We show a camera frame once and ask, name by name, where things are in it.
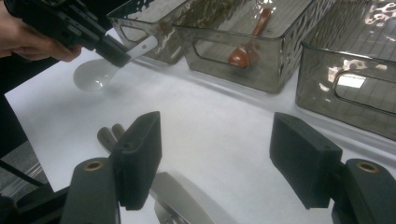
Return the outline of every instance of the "white tabletop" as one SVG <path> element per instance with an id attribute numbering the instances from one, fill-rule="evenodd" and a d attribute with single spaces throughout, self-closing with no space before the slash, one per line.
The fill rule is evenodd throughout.
<path id="1" fill-rule="evenodd" d="M 54 190 L 67 187 L 73 169 L 107 157 L 96 139 L 102 127 L 128 128 L 151 111 L 162 117 L 160 171 L 175 177 L 216 223 L 332 223 L 331 208 L 305 210 L 269 158 L 274 112 L 297 116 L 344 150 L 343 161 L 378 162 L 396 176 L 396 143 L 302 110 L 294 103 L 297 72 L 280 94 L 267 94 L 175 65 L 136 60 L 109 86 L 79 90 L 73 73 L 99 58 L 83 50 L 6 94 Z M 122 223 L 159 223 L 148 198 Z"/>

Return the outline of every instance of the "brown spoon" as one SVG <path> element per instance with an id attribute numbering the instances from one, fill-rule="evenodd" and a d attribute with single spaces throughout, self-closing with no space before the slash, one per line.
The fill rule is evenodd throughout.
<path id="1" fill-rule="evenodd" d="M 252 35 L 257 36 L 260 35 L 262 30 L 264 30 L 265 26 L 268 23 L 268 20 L 271 16 L 271 8 L 265 8 L 262 11 L 262 15 L 260 16 L 259 21 L 257 22 L 256 28 Z M 253 40 L 250 40 L 243 48 L 237 48 L 230 54 L 228 58 L 228 63 L 246 68 L 250 64 L 256 62 L 259 59 L 259 55 L 253 50 Z"/>

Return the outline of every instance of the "storage tray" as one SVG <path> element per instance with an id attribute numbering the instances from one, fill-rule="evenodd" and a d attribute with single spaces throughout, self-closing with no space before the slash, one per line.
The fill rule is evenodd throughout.
<path id="1" fill-rule="evenodd" d="M 396 4 L 339 0 L 303 46 L 296 104 L 396 140 Z"/>
<path id="2" fill-rule="evenodd" d="M 301 41 L 335 2 L 317 0 L 205 0 L 174 22 L 191 70 L 253 89 L 279 92 L 300 63 Z M 264 8 L 272 15 L 259 36 L 252 32 Z M 258 60 L 228 63 L 238 47 Z"/>
<path id="3" fill-rule="evenodd" d="M 174 64 L 183 56 L 180 40 L 172 22 L 193 6 L 193 0 L 131 0 L 110 12 L 107 17 L 120 36 L 122 43 L 133 48 L 149 35 L 159 45 L 145 56 Z"/>

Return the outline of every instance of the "white plastic utensil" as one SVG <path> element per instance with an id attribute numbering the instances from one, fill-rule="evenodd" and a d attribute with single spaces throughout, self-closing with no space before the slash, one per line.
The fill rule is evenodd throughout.
<path id="1" fill-rule="evenodd" d="M 157 38 L 151 35 L 127 53 L 131 56 L 131 60 L 134 60 L 157 45 Z M 76 69 L 73 79 L 76 86 L 83 91 L 98 91 L 107 85 L 119 70 L 116 65 L 105 59 L 98 59 L 80 65 Z"/>

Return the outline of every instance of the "black cable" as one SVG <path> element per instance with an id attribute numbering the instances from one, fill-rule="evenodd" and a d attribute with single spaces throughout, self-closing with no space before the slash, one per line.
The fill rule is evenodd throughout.
<path id="1" fill-rule="evenodd" d="M 9 171 L 10 173 L 14 174 L 15 176 L 23 179 L 24 181 L 29 182 L 30 184 L 33 184 L 33 185 L 35 185 L 37 187 L 41 187 L 41 186 L 44 185 L 40 181 L 33 179 L 29 175 L 24 174 L 20 170 L 16 169 L 15 167 L 9 165 L 8 163 L 6 163 L 6 162 L 4 162 L 2 160 L 0 160 L 0 167 L 5 169 L 5 170 L 7 170 L 7 171 Z"/>

